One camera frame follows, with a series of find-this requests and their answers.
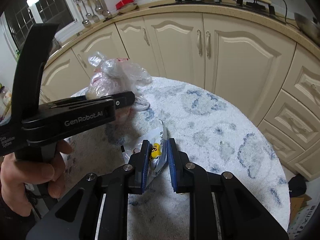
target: metal bolt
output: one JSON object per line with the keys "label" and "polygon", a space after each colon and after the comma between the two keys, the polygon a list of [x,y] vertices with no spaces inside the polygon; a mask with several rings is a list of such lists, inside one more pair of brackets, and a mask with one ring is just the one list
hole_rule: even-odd
{"label": "metal bolt", "polygon": [[223,177],[225,177],[226,179],[232,179],[233,175],[231,172],[226,171],[223,173]]}
{"label": "metal bolt", "polygon": [[96,177],[97,177],[97,175],[94,173],[89,173],[89,174],[87,174],[87,176],[85,176],[86,180],[88,180],[88,181],[94,180]]}
{"label": "metal bolt", "polygon": [[125,171],[131,171],[132,170],[132,165],[130,165],[130,164],[126,164],[126,165],[124,165],[123,166],[123,169],[125,170]]}
{"label": "metal bolt", "polygon": [[188,170],[192,170],[196,167],[196,165],[194,163],[186,163],[186,168]]}

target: plastic bag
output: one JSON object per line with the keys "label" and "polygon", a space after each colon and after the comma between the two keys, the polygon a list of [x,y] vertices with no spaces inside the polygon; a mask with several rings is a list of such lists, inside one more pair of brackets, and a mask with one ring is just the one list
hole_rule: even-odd
{"label": "plastic bag", "polygon": [[147,186],[151,181],[159,175],[163,166],[167,162],[167,128],[162,122],[162,125],[151,130],[147,134],[121,146],[122,156],[125,163],[128,163],[132,154],[138,153],[141,150],[143,140],[148,140],[152,144],[152,150],[156,144],[159,145],[160,155],[152,158],[152,150],[149,157],[149,168],[147,176]]}
{"label": "plastic bag", "polygon": [[[95,74],[85,94],[87,99],[132,91],[136,100],[131,109],[143,111],[149,108],[149,102],[138,93],[136,87],[152,82],[151,76],[144,68],[130,63],[128,59],[108,59],[100,52],[95,52],[89,57],[89,63],[95,67]],[[130,113],[125,108],[118,110],[122,110],[122,114]]]}

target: cream cabinet door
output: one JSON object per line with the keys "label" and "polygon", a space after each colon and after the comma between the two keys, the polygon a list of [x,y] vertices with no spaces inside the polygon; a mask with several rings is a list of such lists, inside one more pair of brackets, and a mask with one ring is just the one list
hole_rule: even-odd
{"label": "cream cabinet door", "polygon": [[78,42],[72,50],[90,78],[93,76],[94,67],[89,64],[88,58],[96,51],[110,59],[128,58],[116,25],[113,23]]}
{"label": "cream cabinet door", "polygon": [[201,14],[154,14],[144,20],[160,76],[204,88]]}
{"label": "cream cabinet door", "polygon": [[205,89],[258,126],[279,93],[296,43],[261,25],[203,14]]}
{"label": "cream cabinet door", "polygon": [[283,89],[320,118],[320,61],[299,44]]}
{"label": "cream cabinet door", "polygon": [[159,77],[155,54],[150,43],[143,17],[136,17],[116,23],[129,59],[145,68],[151,76]]}
{"label": "cream cabinet door", "polygon": [[299,144],[267,121],[262,120],[258,129],[272,144],[277,156],[283,162],[287,163],[304,152]]}
{"label": "cream cabinet door", "polygon": [[68,98],[89,84],[90,78],[69,49],[45,68],[40,97],[48,102]]}
{"label": "cream cabinet door", "polygon": [[303,154],[288,162],[306,179],[313,180],[320,176],[320,140]]}
{"label": "cream cabinet door", "polygon": [[320,139],[320,120],[284,90],[280,91],[264,119],[304,149]]}

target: yellow label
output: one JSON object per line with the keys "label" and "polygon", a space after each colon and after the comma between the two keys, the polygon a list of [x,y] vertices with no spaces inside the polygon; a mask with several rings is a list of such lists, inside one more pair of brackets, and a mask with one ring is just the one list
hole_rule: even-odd
{"label": "yellow label", "polygon": [[151,154],[150,154],[150,157],[152,159],[158,157],[161,155],[161,152],[160,152],[160,145],[158,143],[155,143],[151,149]]}

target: window frame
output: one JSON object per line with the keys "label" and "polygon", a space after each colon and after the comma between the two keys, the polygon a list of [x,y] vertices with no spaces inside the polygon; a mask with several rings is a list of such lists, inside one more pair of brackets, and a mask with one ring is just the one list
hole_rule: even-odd
{"label": "window frame", "polygon": [[[84,29],[80,19],[80,13],[76,9],[76,5],[74,4],[73,0],[65,0],[68,9],[73,17],[73,22],[68,24],[66,27],[62,28],[60,31],[58,31],[55,34],[55,38],[60,42],[64,43],[66,40],[68,40],[73,35],[77,34],[78,32],[82,31]],[[29,6],[32,15],[34,17],[34,20],[36,23],[43,23],[40,14],[36,8],[36,5]],[[0,17],[0,27],[2,29],[2,32],[4,34],[4,37],[6,39],[6,42],[9,46],[9,49],[13,55],[13,57],[17,60],[17,53],[16,50],[18,49],[9,30],[7,21],[5,19],[5,14],[3,13]]]}

